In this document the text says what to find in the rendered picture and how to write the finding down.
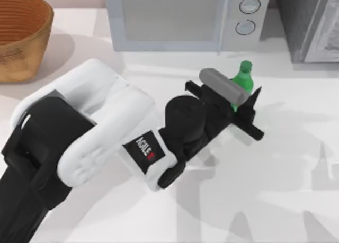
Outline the microwave oven door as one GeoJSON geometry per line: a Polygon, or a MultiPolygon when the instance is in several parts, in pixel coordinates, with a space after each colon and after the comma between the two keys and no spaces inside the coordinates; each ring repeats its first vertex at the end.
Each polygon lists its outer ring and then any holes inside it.
{"type": "Polygon", "coordinates": [[[105,0],[115,51],[217,52],[224,0],[105,0]]]}

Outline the round microwave knob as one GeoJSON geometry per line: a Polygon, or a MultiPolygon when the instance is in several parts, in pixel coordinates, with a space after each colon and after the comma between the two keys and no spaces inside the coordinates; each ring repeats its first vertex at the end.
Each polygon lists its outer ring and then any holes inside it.
{"type": "Polygon", "coordinates": [[[242,0],[239,9],[244,14],[254,14],[261,7],[260,0],[242,0]]]}
{"type": "Polygon", "coordinates": [[[237,22],[235,26],[235,31],[241,36],[247,36],[252,34],[256,29],[256,24],[254,21],[246,19],[237,22]]]}

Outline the green bottle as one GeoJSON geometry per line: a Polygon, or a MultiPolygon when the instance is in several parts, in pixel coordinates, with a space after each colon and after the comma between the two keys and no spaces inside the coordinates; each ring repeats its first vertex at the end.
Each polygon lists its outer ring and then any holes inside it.
{"type": "Polygon", "coordinates": [[[248,60],[244,60],[240,64],[238,74],[231,79],[232,88],[235,91],[235,99],[231,106],[234,112],[237,112],[239,106],[241,106],[252,94],[254,88],[254,81],[251,76],[252,63],[248,60]]]}

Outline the brown woven basket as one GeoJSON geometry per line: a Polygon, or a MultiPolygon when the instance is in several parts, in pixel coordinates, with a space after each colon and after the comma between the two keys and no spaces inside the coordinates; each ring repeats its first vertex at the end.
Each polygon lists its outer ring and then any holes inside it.
{"type": "Polygon", "coordinates": [[[38,73],[53,17],[45,0],[0,0],[0,83],[24,82],[38,73]]]}

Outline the pale microwave oven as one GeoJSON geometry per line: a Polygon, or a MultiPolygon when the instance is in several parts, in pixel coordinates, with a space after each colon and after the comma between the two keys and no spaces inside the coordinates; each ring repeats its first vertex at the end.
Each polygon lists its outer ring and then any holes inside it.
{"type": "Polygon", "coordinates": [[[270,0],[105,0],[116,51],[254,49],[270,0]]]}

